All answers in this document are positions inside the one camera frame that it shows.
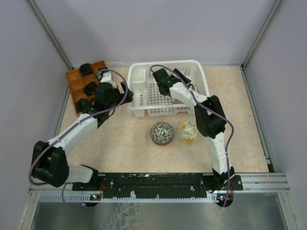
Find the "blue flower white bowl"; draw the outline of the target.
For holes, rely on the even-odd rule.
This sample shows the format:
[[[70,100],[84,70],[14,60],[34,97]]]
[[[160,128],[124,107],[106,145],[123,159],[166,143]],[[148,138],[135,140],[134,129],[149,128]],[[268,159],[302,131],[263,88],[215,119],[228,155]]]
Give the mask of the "blue flower white bowl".
[[[200,90],[199,90],[199,88],[198,88],[198,86],[197,86],[196,84],[189,83],[189,84],[188,84],[188,88],[189,88],[190,90],[193,90],[193,91],[197,92],[197,93],[200,93]]]

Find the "white plastic dish rack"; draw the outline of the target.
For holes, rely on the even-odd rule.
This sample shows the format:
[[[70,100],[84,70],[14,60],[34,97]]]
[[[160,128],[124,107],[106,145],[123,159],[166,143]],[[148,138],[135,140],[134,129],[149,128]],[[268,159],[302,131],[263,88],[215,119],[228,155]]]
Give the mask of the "white plastic dish rack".
[[[201,64],[195,60],[173,60],[158,62],[139,62],[130,66],[128,72],[128,88],[133,92],[133,101],[128,104],[136,117],[144,117],[145,112],[149,116],[176,115],[178,112],[194,113],[184,104],[172,104],[169,96],[161,95],[157,83],[152,75],[150,67],[163,65],[170,69],[177,68],[184,76],[196,84],[200,94],[209,96],[207,80]]]

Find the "black leaf pink bowl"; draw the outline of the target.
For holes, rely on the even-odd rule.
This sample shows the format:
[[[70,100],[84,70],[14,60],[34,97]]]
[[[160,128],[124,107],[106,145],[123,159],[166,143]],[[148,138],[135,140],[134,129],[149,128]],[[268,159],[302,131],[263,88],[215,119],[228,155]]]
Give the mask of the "black leaf pink bowl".
[[[167,122],[158,122],[154,124],[150,130],[150,137],[152,141],[159,146],[169,144],[173,140],[174,136],[174,128]]]

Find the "yellow flower white bowl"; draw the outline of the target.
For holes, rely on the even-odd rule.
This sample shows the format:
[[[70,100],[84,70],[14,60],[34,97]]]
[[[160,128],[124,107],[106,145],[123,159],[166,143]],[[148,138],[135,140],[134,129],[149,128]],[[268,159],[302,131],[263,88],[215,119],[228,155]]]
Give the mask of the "yellow flower white bowl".
[[[178,127],[179,138],[187,143],[195,143],[199,137],[199,131],[195,122],[183,122]]]

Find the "pink patterned bowl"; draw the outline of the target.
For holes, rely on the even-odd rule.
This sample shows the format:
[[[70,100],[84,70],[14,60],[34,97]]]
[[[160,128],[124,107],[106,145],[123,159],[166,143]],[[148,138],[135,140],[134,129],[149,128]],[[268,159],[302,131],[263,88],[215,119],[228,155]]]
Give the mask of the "pink patterned bowl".
[[[183,102],[178,99],[174,99],[172,104],[183,104]]]

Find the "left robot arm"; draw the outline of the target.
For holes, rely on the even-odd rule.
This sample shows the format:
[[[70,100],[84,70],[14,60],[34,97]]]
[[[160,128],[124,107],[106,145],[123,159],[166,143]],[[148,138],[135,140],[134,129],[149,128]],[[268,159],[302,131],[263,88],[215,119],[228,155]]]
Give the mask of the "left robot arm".
[[[125,81],[121,82],[124,93],[108,82],[100,83],[95,89],[95,97],[85,101],[78,119],[66,130],[47,142],[34,145],[29,181],[33,185],[49,184],[60,187],[68,183],[83,183],[89,190],[100,184],[94,168],[89,166],[69,166],[67,156],[89,134],[98,129],[107,119],[110,111],[133,100],[133,92]]]

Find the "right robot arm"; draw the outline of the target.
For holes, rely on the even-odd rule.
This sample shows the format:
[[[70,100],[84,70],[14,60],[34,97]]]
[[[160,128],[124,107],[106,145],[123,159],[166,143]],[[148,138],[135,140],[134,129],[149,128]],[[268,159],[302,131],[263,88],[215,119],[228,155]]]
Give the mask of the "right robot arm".
[[[211,145],[214,184],[221,190],[230,190],[231,178],[235,172],[230,164],[228,146],[234,134],[234,126],[226,119],[219,98],[197,92],[191,80],[178,69],[153,65],[150,71],[162,95],[179,100],[194,109],[198,132],[206,137]]]

